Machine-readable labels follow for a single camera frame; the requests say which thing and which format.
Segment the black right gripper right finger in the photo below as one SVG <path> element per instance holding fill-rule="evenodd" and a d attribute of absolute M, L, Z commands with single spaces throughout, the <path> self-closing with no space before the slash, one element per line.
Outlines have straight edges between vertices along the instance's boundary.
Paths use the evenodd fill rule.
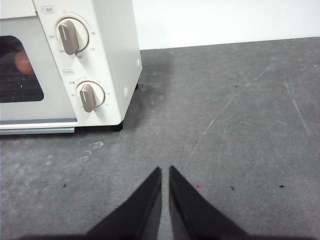
<path fill-rule="evenodd" d="M 173 165 L 169 167 L 169 190 L 191 240 L 240 240 L 249 237 L 211 205 Z"/>

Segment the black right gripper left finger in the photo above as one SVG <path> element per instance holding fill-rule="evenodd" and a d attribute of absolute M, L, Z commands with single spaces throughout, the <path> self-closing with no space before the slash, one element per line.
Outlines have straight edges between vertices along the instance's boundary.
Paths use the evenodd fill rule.
<path fill-rule="evenodd" d="M 88 231 L 90 240 L 139 240 L 162 188 L 162 170 L 156 167 L 132 195 Z"/>

